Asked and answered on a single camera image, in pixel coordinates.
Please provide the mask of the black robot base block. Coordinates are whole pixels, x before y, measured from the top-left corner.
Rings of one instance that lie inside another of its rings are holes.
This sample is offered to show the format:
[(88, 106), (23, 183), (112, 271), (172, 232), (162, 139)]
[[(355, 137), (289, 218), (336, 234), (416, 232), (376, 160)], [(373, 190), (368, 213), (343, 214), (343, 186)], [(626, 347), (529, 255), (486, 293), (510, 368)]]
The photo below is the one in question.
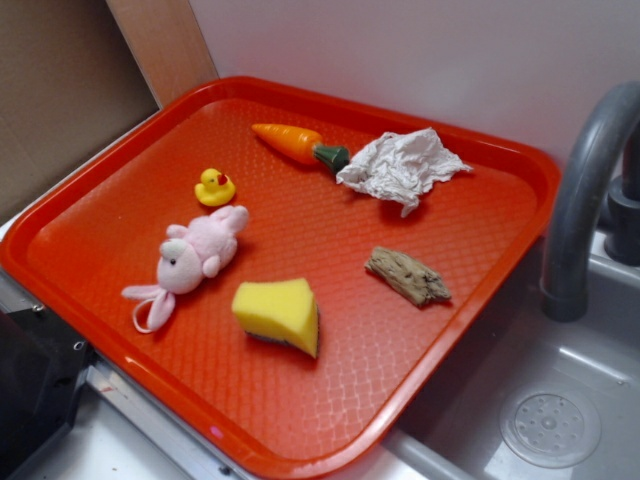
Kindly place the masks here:
[(92, 346), (44, 306), (1, 314), (1, 477), (16, 479), (74, 427)]

